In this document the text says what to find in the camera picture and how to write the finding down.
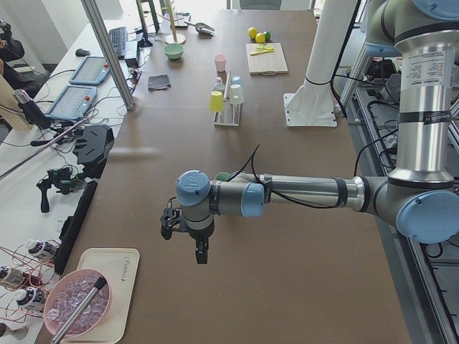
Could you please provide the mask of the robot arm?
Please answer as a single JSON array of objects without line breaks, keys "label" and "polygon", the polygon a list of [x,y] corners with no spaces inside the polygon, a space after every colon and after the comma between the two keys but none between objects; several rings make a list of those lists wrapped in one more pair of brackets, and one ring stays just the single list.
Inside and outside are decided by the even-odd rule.
[{"label": "robot arm", "polygon": [[208,259],[216,215],[256,217],[271,202],[313,209],[349,207],[373,214],[405,237],[436,244],[458,232],[458,195],[447,172],[452,71],[458,46],[456,1],[372,1],[367,44],[402,56],[397,165],[387,177],[314,178],[238,171],[225,181],[187,171],[176,181],[177,207],[161,217],[161,235],[185,232],[197,262]]}]

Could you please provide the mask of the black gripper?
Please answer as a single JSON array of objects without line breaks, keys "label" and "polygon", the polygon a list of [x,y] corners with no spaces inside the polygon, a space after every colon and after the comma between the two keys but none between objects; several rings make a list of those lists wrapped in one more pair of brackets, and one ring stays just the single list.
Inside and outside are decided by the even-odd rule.
[{"label": "black gripper", "polygon": [[[161,235],[170,240],[174,232],[187,233],[181,208],[166,208],[161,216]],[[209,240],[196,240],[195,256],[197,264],[208,262]]]}]

